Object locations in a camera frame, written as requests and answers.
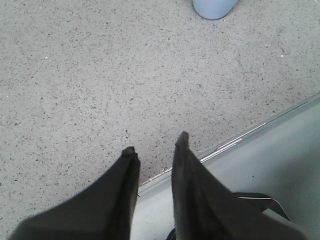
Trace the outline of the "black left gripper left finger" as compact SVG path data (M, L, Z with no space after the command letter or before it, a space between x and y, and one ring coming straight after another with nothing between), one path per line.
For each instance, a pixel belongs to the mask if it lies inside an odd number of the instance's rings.
M141 162L134 147L71 199L23 220L11 240L128 240Z

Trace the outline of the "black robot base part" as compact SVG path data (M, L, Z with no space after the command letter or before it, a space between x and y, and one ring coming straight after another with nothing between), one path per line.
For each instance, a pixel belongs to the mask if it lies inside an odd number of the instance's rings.
M254 206L261 213L267 209L270 209L273 212L280 215L281 217L290 221L290 218L288 217L286 211L281 206L281 204L268 195L254 192L234 192L233 194L237 196L239 199L243 200L244 202Z

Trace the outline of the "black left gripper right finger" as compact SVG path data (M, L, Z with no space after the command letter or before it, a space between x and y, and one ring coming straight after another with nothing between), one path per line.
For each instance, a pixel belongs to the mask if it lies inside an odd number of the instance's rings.
M183 131L175 143L171 187L179 240L305 240L296 228L243 202L197 159Z

